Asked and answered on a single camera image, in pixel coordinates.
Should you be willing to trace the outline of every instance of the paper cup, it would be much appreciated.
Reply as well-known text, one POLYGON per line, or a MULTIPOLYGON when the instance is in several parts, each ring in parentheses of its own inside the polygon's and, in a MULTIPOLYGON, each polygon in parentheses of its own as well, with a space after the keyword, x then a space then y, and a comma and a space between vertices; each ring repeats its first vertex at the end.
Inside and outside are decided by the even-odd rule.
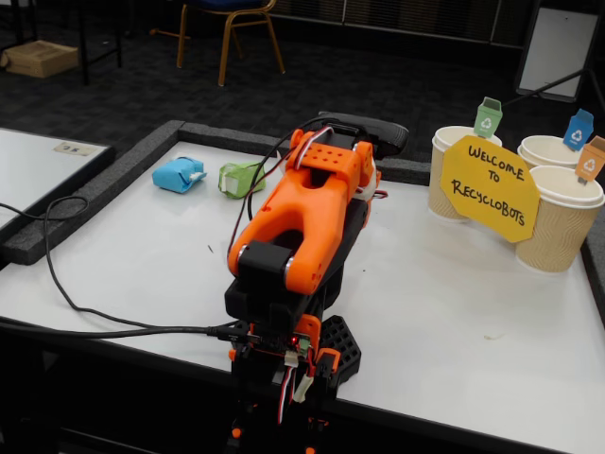
POLYGON ((526 156, 526 155, 523 153, 523 149, 521 148, 521 146, 519 146, 519 147, 517 148, 517 154, 518 154, 519 156, 521 156, 521 159, 523 159, 523 160, 525 161, 526 166, 527 166, 527 168, 528 168, 529 170, 531 170, 532 168, 537 167, 537 166, 544 166, 544 165, 545 165, 544 163, 540 163, 540 162, 538 162, 538 160, 537 160, 537 159, 531 159, 531 158, 528 158, 528 157, 527 157, 527 156, 526 156))
POLYGON ((535 270, 566 271, 605 203, 603 188, 579 183, 571 168, 537 166, 529 172, 540 190, 540 205, 533 237, 517 243, 517 258, 535 270))
MULTIPOLYGON (((428 209, 435 215, 453 222, 464 222, 468 218, 457 213, 456 209, 441 189, 441 174, 443 170, 443 153, 452 147, 458 140, 475 135, 473 128, 466 126, 448 126, 435 132, 433 137, 433 157, 431 160, 431 181, 428 186, 428 209)), ((502 141, 495 135, 490 142, 502 147, 502 141)))
POLYGON ((563 144, 563 139, 552 135, 526 137, 521 142, 521 151, 541 166, 576 168, 580 156, 579 151, 573 151, 563 144))

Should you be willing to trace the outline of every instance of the wooden chair leg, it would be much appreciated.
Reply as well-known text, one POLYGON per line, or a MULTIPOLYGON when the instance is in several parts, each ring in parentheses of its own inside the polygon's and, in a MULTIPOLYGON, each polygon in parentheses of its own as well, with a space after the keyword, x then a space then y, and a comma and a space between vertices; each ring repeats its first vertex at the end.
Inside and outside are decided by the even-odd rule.
POLYGON ((282 60, 282 53, 280 52, 280 46, 277 44, 277 38, 275 37, 275 30, 273 29, 273 23, 271 22, 271 17, 264 13, 267 18, 267 26, 268 26, 268 34, 271 36, 271 40, 273 41, 273 50, 275 51, 275 58, 277 59, 277 64, 280 67, 280 73, 285 73, 284 69, 284 61, 282 60))
POLYGON ((187 4, 182 6, 181 33, 179 34, 179 54, 177 56, 177 67, 182 68, 182 58, 185 53, 185 34, 187 31, 187 4))
POLYGON ((239 40, 235 34, 235 28, 231 29, 231 36, 233 36, 233 42, 235 43, 235 48, 237 49, 237 55, 239 56, 239 59, 242 60, 244 58, 244 53, 242 52, 242 46, 239 45, 239 40))
POLYGON ((225 23, 225 33, 223 34, 223 51, 220 56, 220 71, 218 72, 218 86, 225 85, 225 75, 227 74, 227 58, 229 57, 229 39, 231 38, 232 23, 235 16, 230 14, 225 23))

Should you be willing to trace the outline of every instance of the floor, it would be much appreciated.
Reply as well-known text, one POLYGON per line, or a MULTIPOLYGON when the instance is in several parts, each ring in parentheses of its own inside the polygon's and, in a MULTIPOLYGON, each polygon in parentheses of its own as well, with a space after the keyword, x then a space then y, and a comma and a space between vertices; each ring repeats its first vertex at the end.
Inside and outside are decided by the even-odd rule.
MULTIPOLYGON (((39 16, 43 39, 78 45, 75 17, 66 29, 56 11, 43 10, 39 16)), ((109 20, 90 22, 88 42, 94 56, 111 47, 112 29, 109 20)), ((287 35, 287 27, 288 21, 276 24, 278 39, 280 32, 287 35)), ((0 43, 10 39, 0 29, 0 43)), ((468 65, 435 61, 435 55, 409 58, 418 52, 404 46, 399 56, 281 40, 286 68, 281 75, 262 33, 242 36, 241 41, 245 59, 239 60, 233 49, 223 88, 216 85, 219 33, 188 42, 183 69, 175 65, 176 39, 138 33, 124 40, 124 67, 118 69, 114 59, 93 66, 88 87, 78 70, 50 79, 2 72, 0 127, 110 144, 123 153, 172 119, 281 136, 327 110, 406 126, 411 132, 406 157, 428 162, 436 129, 472 125, 484 96, 515 97, 514 59, 512 64, 485 67, 481 61, 488 54, 477 55, 477 65, 468 65)), ((435 41, 433 48, 441 48, 441 42, 435 41)), ((497 135, 509 149, 528 135, 561 136, 578 107, 596 114, 590 91, 584 91, 578 105, 534 98, 510 106, 497 135)), ((602 115, 598 121, 603 125, 602 115)))

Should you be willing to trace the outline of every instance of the table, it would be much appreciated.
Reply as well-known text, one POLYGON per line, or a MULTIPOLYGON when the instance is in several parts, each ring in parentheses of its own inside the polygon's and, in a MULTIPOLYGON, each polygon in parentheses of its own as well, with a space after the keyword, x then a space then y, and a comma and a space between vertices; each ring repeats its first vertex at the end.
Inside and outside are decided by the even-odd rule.
MULTIPOLYGON (((112 148, 54 137, 0 129, 0 201, 15 208, 40 214, 53 199, 78 188, 95 167, 111 160, 112 148), (55 151, 61 144, 82 145, 91 153, 55 151)), ((0 239, 6 239, 22 222, 12 211, 0 209, 0 239)))
MULTIPOLYGON (((226 249, 240 201, 218 192, 218 169, 256 159, 178 143, 53 252, 67 291, 82 306, 145 323, 227 322, 226 249), (203 161, 208 177, 184 196, 153 186, 153 169, 183 155, 203 161)), ((255 208, 278 181, 268 178, 255 208)), ((529 272, 511 245, 478 224, 433 218, 426 187, 381 188, 389 198, 372 203, 342 292, 325 314, 345 318, 363 355, 331 409, 494 450, 537 452, 494 438, 501 437, 603 452, 605 331, 581 259, 557 277, 529 272)), ((82 331, 123 328, 70 309, 43 260, 0 271, 0 316, 82 331)), ((230 370, 229 346, 214 339, 88 343, 116 357, 196 368, 210 380, 230 370)))

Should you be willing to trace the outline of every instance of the small toy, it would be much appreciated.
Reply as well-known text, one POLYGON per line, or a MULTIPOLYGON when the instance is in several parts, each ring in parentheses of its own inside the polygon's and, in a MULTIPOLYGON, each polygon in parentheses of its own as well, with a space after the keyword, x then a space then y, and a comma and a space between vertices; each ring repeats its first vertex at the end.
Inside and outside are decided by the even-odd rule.
MULTIPOLYGON (((241 199, 250 191, 252 177, 257 167, 258 163, 226 164, 220 168, 218 189, 231 199, 241 199)), ((265 170, 261 168, 256 181, 259 181, 263 175, 265 175, 265 170)), ((263 180, 256 186, 254 192, 265 189, 266 186, 267 182, 263 180)))
POLYGON ((156 186, 183 194, 206 175, 204 163, 183 156, 157 168, 152 178, 156 186))

